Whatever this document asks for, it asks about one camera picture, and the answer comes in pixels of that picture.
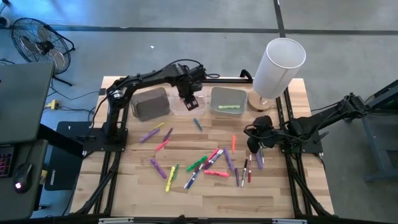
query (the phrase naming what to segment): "computer mouse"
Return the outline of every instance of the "computer mouse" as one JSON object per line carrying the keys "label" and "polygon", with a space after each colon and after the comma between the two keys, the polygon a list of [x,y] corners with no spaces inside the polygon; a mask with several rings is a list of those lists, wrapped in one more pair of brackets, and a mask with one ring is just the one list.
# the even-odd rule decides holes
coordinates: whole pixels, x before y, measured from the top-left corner
{"label": "computer mouse", "polygon": [[30,189],[32,185],[33,165],[24,163],[17,167],[14,174],[14,189],[17,193],[23,194]]}

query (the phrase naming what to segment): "green marker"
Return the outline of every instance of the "green marker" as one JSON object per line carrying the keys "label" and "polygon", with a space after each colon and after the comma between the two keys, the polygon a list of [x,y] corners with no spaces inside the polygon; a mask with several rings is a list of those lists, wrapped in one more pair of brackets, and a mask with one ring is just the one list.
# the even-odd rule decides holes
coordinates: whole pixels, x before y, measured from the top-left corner
{"label": "green marker", "polygon": [[203,156],[201,159],[199,159],[196,163],[194,163],[192,166],[187,168],[187,172],[190,172],[192,169],[194,169],[195,167],[197,167],[199,164],[201,164],[202,162],[204,162],[205,160],[207,160],[207,156]]}
{"label": "green marker", "polygon": [[177,165],[175,166],[173,181],[175,181],[175,179],[177,178],[177,172],[178,172],[178,167],[179,167],[179,166],[180,166],[180,164],[177,164]]}
{"label": "green marker", "polygon": [[226,105],[226,106],[218,106],[218,109],[239,109],[241,106],[239,105]]}

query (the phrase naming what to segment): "gray bin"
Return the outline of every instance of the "gray bin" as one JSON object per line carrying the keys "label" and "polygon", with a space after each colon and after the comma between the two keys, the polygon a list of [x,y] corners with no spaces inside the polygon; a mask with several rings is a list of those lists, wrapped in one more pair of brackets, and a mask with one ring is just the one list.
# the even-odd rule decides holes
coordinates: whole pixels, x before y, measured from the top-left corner
{"label": "gray bin", "polygon": [[140,121],[148,121],[170,113],[170,103],[164,88],[133,95],[130,104],[132,114]]}

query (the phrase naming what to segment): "plastic tray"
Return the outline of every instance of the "plastic tray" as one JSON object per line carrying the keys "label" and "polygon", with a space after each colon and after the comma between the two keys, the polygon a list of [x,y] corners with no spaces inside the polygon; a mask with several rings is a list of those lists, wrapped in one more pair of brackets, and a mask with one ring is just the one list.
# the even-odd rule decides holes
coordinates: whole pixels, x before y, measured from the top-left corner
{"label": "plastic tray", "polygon": [[201,90],[194,92],[194,96],[199,103],[199,107],[189,111],[185,106],[183,99],[178,96],[177,88],[172,88],[168,92],[169,101],[170,101],[170,110],[174,115],[195,115],[195,114],[203,114],[207,107],[206,100],[206,92]]}
{"label": "plastic tray", "polygon": [[[211,91],[210,113],[240,117],[246,111],[248,94],[243,90],[214,87]],[[239,105],[236,109],[218,109],[218,106]]]}

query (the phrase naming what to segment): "gray container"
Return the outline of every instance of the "gray container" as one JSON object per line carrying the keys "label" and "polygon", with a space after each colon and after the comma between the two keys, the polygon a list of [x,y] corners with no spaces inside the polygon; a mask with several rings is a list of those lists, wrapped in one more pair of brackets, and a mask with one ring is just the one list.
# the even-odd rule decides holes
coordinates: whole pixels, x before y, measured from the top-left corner
{"label": "gray container", "polygon": [[[243,90],[214,87],[211,91],[210,113],[232,117],[241,117],[246,111],[248,94]],[[219,109],[219,106],[239,105],[235,109]]]}
{"label": "gray container", "polygon": [[130,104],[132,114],[140,121],[148,121],[170,113],[170,103],[164,88],[133,95]]}

